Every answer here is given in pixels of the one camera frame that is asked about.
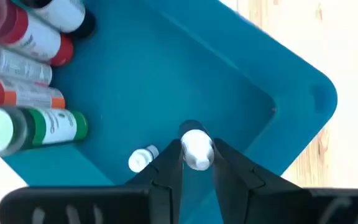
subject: teal plastic bin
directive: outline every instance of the teal plastic bin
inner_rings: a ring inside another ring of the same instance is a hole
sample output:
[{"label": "teal plastic bin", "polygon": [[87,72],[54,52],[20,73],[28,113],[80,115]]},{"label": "teal plastic bin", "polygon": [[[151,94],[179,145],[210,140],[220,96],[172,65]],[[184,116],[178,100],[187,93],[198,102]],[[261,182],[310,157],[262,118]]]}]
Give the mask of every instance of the teal plastic bin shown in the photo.
[{"label": "teal plastic bin", "polygon": [[[89,119],[76,144],[5,161],[31,186],[118,185],[133,150],[187,119],[281,174],[334,113],[330,80],[218,0],[89,0],[98,31],[52,83]],[[211,169],[185,166],[181,223],[222,223]]]}]

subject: wooden surface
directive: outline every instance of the wooden surface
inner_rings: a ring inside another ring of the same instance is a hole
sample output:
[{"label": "wooden surface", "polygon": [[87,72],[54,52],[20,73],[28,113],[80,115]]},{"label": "wooden surface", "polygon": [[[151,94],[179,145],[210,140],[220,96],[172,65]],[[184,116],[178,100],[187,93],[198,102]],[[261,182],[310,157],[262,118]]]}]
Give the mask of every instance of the wooden surface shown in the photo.
[{"label": "wooden surface", "polygon": [[[288,17],[283,13],[288,12],[289,8],[280,7],[281,4],[286,0],[248,0],[241,1],[238,0],[237,10],[244,17],[248,18],[255,25],[266,31],[272,37],[276,37],[278,41],[287,43],[287,47],[297,48],[295,44],[291,42],[291,38],[287,35],[282,34],[282,29],[288,19],[297,18],[296,14]],[[290,7],[295,8],[298,12],[311,14],[306,24],[313,22],[322,21],[322,10],[321,4],[318,1],[309,4],[307,8],[297,6],[296,2],[290,2]],[[296,49],[296,53],[308,54],[309,49],[299,50]],[[329,132],[327,128],[324,128],[309,144],[309,146],[299,155],[298,159],[288,168],[284,173],[283,177],[296,183],[302,187],[322,187],[328,185],[328,172],[327,172],[327,163],[326,163],[326,154],[328,151],[328,139]]]},{"label": "wooden surface", "polygon": [[336,87],[333,118],[283,177],[302,187],[358,188],[358,1],[221,1],[321,70]]}]

